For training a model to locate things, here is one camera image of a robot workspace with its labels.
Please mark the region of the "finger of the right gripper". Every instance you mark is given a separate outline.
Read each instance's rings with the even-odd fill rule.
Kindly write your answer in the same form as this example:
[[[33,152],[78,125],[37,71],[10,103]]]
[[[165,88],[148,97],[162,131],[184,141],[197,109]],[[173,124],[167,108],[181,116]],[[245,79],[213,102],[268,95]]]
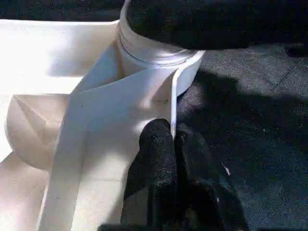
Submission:
[[[307,43],[305,0],[130,0],[135,33],[189,50]]]

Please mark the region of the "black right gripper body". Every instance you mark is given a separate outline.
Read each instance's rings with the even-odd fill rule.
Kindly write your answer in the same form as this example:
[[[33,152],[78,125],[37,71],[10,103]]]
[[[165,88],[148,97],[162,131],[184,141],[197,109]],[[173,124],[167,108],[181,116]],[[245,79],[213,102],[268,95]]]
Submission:
[[[307,43],[288,44],[287,46],[285,46],[285,51],[289,57],[307,57],[308,44]]]

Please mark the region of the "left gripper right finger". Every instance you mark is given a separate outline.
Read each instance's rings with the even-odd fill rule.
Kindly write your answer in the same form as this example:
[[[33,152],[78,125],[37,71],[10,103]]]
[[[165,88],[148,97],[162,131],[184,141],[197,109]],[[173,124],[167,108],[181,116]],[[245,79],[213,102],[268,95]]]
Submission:
[[[180,201],[190,231],[247,231],[243,206],[230,175],[203,136],[177,127],[175,152]]]

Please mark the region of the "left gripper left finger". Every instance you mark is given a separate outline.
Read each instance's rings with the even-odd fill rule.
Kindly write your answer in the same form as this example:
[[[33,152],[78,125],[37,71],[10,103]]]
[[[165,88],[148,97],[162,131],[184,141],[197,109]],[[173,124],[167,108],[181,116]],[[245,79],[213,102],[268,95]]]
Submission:
[[[150,121],[139,138],[139,151],[128,169],[120,222],[166,230],[177,207],[177,163],[170,125]]]

